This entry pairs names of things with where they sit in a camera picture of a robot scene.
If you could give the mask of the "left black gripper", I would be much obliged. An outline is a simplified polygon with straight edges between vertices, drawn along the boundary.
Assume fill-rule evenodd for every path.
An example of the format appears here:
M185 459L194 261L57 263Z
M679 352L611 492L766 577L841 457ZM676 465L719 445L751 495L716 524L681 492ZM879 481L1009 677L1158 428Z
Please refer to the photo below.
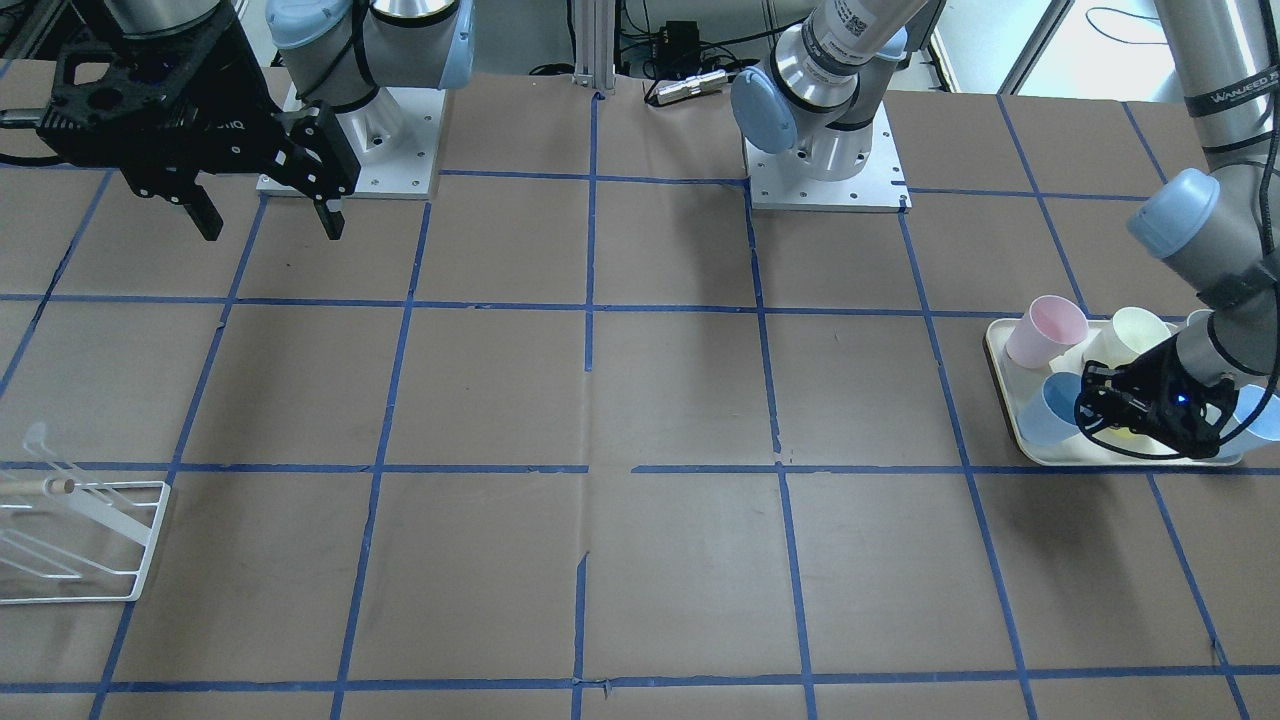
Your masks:
M1088 361L1088 441L1125 457L1216 457L1235 406L1236 383L1231 377L1204 386L1185 370L1175 352L1147 352L1116 368ZM1112 428L1149 437L1171 451L1143 454L1098 437Z

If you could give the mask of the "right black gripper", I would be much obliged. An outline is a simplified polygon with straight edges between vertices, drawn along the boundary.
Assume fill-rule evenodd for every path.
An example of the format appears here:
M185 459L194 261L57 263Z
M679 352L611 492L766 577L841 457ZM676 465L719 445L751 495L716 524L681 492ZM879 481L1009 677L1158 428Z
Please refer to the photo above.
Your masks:
M268 174L310 199L325 236L340 240L343 197L361 170L325 102L282 111L236 18L204 18L156 38L111 42L83 32L58 58L38 137L77 167L136 179L174 170L160 195L209 242L224 220L196 173Z

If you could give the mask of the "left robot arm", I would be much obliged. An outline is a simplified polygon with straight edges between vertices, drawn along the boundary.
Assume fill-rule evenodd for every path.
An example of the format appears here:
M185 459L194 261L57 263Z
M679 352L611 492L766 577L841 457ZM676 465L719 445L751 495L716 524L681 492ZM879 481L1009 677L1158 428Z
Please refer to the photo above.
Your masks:
M751 149L810 164L858 158L883 94L870 69L918 1L823 1L732 83ZM1103 451L1138 462L1208 461L1260 428L1277 388L1277 9L1271 1L1158 1L1204 169L1172 176L1129 220L1208 315L1129 363L1087 361L1071 419Z

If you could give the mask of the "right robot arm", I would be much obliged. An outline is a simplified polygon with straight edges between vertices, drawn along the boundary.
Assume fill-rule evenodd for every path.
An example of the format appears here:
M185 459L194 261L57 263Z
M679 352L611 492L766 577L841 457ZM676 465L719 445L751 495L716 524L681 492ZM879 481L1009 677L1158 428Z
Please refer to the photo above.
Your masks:
M223 219L202 174L259 174L307 197L330 240L364 167L404 142L393 88L444 91L474 68L468 1L270 1L268 29L300 106L268 87L229 1L77 1L49 100L5 110L52 163L119 170L182 208L207 241Z

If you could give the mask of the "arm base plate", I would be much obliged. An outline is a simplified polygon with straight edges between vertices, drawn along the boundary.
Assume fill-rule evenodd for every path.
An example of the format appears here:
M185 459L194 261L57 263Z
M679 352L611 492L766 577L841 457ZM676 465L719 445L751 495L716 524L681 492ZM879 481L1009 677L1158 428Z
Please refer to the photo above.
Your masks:
M351 199L429 200L451 94L439 88L380 88L338 120L361 170Z
M887 106L851 133L822 129L808 146L742 152L751 204L772 211L905 213L913 206Z

